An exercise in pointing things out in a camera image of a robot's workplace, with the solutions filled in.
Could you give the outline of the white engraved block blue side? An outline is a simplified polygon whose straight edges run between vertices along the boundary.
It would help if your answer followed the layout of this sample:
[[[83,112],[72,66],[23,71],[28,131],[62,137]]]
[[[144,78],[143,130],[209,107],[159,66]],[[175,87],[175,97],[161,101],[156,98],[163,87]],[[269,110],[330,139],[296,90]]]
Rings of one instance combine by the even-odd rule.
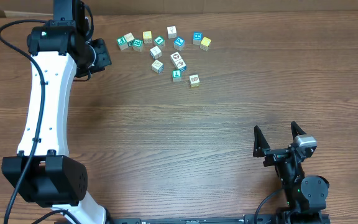
[[[161,73],[164,69],[164,64],[162,62],[160,62],[159,60],[155,60],[152,63],[151,68],[154,72]]]

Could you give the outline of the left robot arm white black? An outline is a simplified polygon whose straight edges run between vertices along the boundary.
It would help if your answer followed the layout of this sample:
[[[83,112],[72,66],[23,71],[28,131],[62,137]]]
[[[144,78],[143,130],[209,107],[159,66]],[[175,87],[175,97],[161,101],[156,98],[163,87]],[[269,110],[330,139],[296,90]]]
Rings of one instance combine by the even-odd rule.
[[[111,64],[102,39],[94,39],[90,8],[80,0],[53,4],[51,20],[35,20],[24,57],[32,66],[27,121],[15,156],[1,170],[13,196],[63,215],[67,223],[111,223],[107,208],[88,192],[86,167],[70,157],[67,117],[71,86]]]

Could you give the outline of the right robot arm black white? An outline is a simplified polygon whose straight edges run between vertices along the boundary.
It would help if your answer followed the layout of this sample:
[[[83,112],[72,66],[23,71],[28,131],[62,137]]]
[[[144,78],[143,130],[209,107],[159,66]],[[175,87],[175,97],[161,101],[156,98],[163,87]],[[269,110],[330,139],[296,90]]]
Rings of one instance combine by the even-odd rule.
[[[253,222],[259,221],[259,212],[268,200],[284,192],[288,206],[278,208],[266,223],[329,223],[329,216],[321,213],[326,208],[329,182],[319,175],[306,176],[301,166],[315,152],[317,141],[294,121],[291,122],[291,133],[291,144],[283,149],[271,149],[261,129],[254,127],[253,156],[263,157],[265,167],[275,168],[282,186],[263,199],[254,213]]]

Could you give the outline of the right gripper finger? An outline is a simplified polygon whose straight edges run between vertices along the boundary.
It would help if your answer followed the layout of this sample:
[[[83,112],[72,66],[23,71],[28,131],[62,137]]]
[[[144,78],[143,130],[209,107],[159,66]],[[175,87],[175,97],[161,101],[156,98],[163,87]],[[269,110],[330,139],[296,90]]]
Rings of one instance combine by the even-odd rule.
[[[291,122],[291,134],[293,139],[295,139],[299,135],[305,135],[306,133],[299,127],[299,125],[295,122]]]
[[[254,157],[264,157],[265,152],[270,150],[270,146],[265,139],[261,129],[258,126],[254,127]]]

